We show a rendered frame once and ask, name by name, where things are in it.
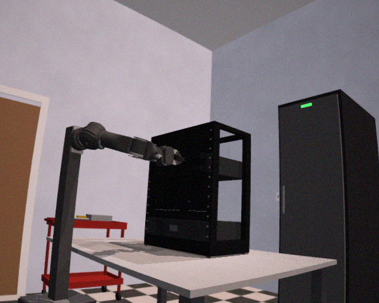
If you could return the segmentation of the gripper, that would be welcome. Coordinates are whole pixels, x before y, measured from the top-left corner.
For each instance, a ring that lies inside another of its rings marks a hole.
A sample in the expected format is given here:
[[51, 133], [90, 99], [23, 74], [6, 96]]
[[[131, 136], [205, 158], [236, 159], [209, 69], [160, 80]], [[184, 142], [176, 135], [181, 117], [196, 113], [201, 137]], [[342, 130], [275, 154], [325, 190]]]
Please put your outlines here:
[[[177, 149], [173, 149], [170, 146], [160, 146], [159, 148], [162, 150], [162, 157], [160, 159], [156, 159], [155, 163], [157, 166], [163, 167], [168, 165], [179, 165], [185, 161]], [[177, 160], [175, 160], [174, 157], [176, 157]]]

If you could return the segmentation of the black server rack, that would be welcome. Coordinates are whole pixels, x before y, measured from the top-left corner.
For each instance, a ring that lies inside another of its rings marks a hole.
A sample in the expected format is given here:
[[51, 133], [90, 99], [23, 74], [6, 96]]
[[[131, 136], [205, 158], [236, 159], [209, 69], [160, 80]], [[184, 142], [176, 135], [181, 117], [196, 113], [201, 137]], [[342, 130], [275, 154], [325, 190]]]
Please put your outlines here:
[[[235, 135], [220, 138], [220, 129]], [[237, 140], [242, 162], [219, 156], [220, 143]], [[177, 149], [185, 161], [163, 167], [150, 161], [144, 245], [206, 258], [249, 254], [251, 134], [212, 121], [151, 142]], [[233, 180], [242, 180], [241, 222], [218, 221], [219, 181]]]

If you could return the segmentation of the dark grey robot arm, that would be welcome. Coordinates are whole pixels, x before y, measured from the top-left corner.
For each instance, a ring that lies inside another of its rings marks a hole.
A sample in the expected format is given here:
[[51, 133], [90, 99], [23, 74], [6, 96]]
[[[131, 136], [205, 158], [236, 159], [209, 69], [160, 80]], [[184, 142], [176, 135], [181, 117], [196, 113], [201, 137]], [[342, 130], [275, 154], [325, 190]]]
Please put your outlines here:
[[151, 141], [135, 136], [132, 138], [108, 132], [103, 125], [97, 122], [89, 122], [84, 128], [73, 126], [73, 130], [69, 135], [69, 143], [71, 145], [70, 152], [80, 155], [86, 149], [102, 150], [110, 148], [133, 155], [131, 156], [133, 158], [151, 162], [156, 162], [156, 159], [162, 157], [162, 150]]

